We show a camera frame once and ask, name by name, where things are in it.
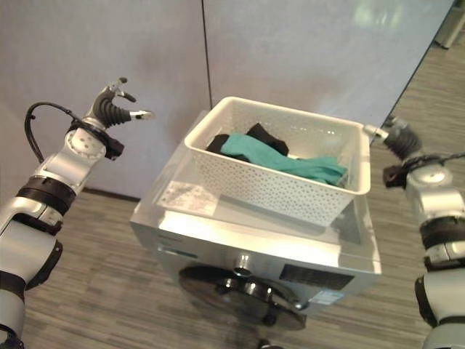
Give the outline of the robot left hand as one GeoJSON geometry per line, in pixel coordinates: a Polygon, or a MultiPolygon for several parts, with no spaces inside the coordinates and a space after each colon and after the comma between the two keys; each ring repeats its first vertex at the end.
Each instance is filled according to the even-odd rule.
{"type": "Polygon", "coordinates": [[[94,102],[84,117],[84,121],[98,129],[106,130],[130,121],[154,119],[155,114],[152,111],[129,110],[113,102],[115,98],[120,97],[131,103],[136,103],[136,97],[123,91],[121,88],[127,81],[126,77],[120,77],[105,86],[95,97],[94,102]]]}

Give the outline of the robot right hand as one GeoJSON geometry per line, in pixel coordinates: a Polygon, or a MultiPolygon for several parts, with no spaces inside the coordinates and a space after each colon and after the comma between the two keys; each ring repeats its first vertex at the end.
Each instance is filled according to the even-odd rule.
{"type": "Polygon", "coordinates": [[[423,147],[420,137],[409,123],[394,115],[388,116],[381,127],[365,124],[363,131],[383,143],[401,161],[418,153],[423,147]]]}

